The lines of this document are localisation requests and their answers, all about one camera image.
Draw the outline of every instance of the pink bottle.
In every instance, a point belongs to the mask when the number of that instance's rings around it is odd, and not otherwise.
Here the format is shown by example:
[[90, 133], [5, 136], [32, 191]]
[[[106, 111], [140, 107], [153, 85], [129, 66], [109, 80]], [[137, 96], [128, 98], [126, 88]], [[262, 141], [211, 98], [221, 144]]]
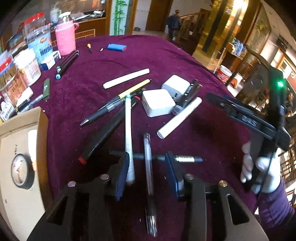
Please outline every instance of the pink bottle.
[[79, 24], [73, 23], [70, 13], [64, 12], [60, 14], [55, 31], [57, 47], [61, 55], [67, 55], [76, 49], [75, 30], [78, 29]]

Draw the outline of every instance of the white cylinder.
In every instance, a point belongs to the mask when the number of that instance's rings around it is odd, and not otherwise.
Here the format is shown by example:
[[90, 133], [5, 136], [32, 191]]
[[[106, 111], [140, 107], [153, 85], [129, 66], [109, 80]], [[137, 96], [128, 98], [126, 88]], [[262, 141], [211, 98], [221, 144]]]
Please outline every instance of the white cylinder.
[[137, 77], [142, 76], [142, 75], [145, 75], [145, 74], [148, 74], [149, 72], [150, 72], [149, 69], [143, 69], [143, 70], [140, 70], [140, 71], [131, 73], [131, 74], [124, 75], [122, 77], [119, 77], [117, 79], [110, 80], [110, 81], [104, 83], [103, 84], [103, 88], [104, 89], [111, 88], [111, 87], [113, 87], [115, 85], [118, 85], [118, 84], [121, 84], [121, 83], [123, 83], [125, 81], [131, 80], [131, 79], [134, 79], [134, 78], [137, 78]]
[[133, 165], [133, 145], [131, 139], [131, 96], [125, 97], [125, 112], [126, 112], [126, 152], [129, 154], [130, 165], [126, 177], [126, 183], [132, 184], [135, 181], [135, 168]]
[[20, 71], [26, 86], [34, 84], [41, 76], [41, 71], [33, 49], [21, 51], [14, 59], [17, 69]]
[[186, 106], [180, 114], [174, 116], [168, 123], [157, 131], [160, 139], [165, 139], [174, 129], [176, 129], [200, 104], [202, 99], [196, 97], [189, 105]]

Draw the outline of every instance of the metal screw head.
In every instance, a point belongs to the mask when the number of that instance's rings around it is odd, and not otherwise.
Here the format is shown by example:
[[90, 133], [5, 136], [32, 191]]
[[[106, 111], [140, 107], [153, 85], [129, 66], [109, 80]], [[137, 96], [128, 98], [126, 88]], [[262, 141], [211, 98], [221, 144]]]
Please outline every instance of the metal screw head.
[[186, 178], [186, 180], [193, 180], [194, 176], [192, 174], [188, 173], [185, 175], [185, 178]]
[[221, 187], [226, 187], [226, 186], [227, 186], [227, 181], [221, 180], [221, 181], [219, 182], [219, 185], [220, 185]]
[[68, 187], [70, 187], [70, 188], [75, 187], [75, 185], [76, 185], [76, 182], [74, 182], [74, 181], [68, 182]]
[[108, 179], [109, 179], [109, 175], [108, 175], [108, 174], [102, 174], [102, 175], [100, 176], [100, 178], [101, 178], [102, 180], [108, 180]]

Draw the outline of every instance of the white charger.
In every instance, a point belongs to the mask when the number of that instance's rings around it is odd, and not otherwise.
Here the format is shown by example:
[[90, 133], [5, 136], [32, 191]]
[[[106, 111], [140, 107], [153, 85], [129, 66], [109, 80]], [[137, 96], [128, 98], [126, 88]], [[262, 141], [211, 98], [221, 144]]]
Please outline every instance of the white charger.
[[161, 86], [169, 92], [174, 101], [178, 101], [185, 93], [190, 83], [177, 75], [173, 75]]
[[165, 89], [143, 91], [142, 104], [149, 117], [167, 115], [176, 105]]

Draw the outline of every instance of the purple sleeve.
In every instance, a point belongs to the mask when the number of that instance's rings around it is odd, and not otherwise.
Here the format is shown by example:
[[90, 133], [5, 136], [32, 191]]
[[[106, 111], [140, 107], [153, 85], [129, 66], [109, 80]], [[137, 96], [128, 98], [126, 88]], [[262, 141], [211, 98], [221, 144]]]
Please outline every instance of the purple sleeve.
[[287, 199], [283, 180], [274, 192], [260, 194], [258, 208], [260, 224], [270, 240], [282, 238], [284, 230], [290, 229], [291, 225], [296, 227], [295, 210]]

